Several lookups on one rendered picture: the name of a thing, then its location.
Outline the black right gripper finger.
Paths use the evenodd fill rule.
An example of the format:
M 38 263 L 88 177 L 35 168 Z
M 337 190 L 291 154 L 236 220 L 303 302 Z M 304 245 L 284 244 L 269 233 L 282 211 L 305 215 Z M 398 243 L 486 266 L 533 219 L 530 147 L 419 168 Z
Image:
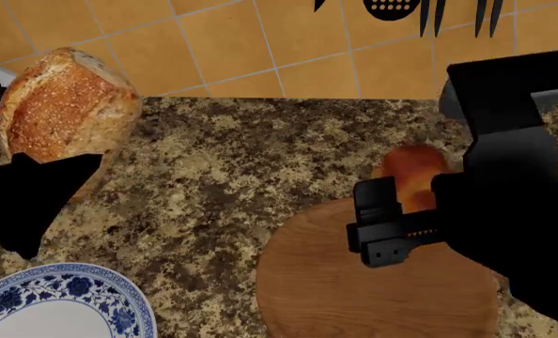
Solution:
M 362 244 L 363 264 L 370 268 L 402 264 L 410 252 L 420 244 L 411 240 L 384 240 Z
M 358 223 L 392 222 L 402 215 L 394 177 L 357 182 L 353 190 L 353 199 Z

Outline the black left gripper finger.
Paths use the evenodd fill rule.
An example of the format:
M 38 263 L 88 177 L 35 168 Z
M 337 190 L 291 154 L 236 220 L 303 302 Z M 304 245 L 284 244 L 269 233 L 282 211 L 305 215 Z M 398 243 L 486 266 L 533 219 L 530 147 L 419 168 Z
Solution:
M 90 178 L 101 166 L 102 154 L 82 154 L 63 160 L 42 163 L 39 168 L 56 177 Z
M 39 169 L 39 163 L 26 154 L 19 153 L 12 156 L 11 162 L 0 165 L 0 177 L 15 177 L 33 174 Z

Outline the large crusty bread loaf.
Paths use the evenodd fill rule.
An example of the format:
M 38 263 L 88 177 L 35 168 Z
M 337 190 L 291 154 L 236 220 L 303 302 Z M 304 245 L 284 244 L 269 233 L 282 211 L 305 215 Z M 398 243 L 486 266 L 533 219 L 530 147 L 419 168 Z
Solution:
M 134 87 L 98 58 L 63 47 L 43 55 L 0 101 L 0 148 L 45 163 L 100 154 L 101 165 L 71 199 L 100 185 L 141 115 Z

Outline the round wooden cutting board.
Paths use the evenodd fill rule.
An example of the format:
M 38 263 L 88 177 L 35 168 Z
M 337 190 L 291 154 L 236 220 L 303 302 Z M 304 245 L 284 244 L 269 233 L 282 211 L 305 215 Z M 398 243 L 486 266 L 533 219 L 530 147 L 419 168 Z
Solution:
M 259 258 L 256 300 L 271 338 L 495 338 L 492 273 L 446 244 L 371 269 L 348 249 L 351 199 L 288 219 Z

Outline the small golden bread roll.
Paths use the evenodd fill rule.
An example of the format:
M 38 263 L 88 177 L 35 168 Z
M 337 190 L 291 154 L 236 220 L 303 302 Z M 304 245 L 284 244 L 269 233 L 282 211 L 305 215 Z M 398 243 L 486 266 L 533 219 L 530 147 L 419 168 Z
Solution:
M 431 180 L 438 174 L 450 174 L 443 154 L 432 146 L 399 146 L 378 160 L 372 178 L 394 177 L 396 199 L 403 213 L 431 210 L 435 197 Z

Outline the blue and white porcelain plate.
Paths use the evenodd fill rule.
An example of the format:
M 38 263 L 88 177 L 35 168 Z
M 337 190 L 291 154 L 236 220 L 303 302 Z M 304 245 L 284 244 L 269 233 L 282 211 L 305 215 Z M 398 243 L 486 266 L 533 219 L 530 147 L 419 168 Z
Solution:
M 0 338 L 158 338 L 143 292 L 118 272 L 48 264 L 0 280 Z

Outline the black slotted spoon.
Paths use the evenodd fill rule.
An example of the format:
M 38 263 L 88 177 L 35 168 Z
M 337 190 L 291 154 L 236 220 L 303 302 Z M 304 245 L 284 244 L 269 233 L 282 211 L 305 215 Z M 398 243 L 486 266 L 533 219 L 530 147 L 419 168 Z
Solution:
M 420 0 L 363 0 L 363 4 L 375 19 L 395 22 L 413 13 Z

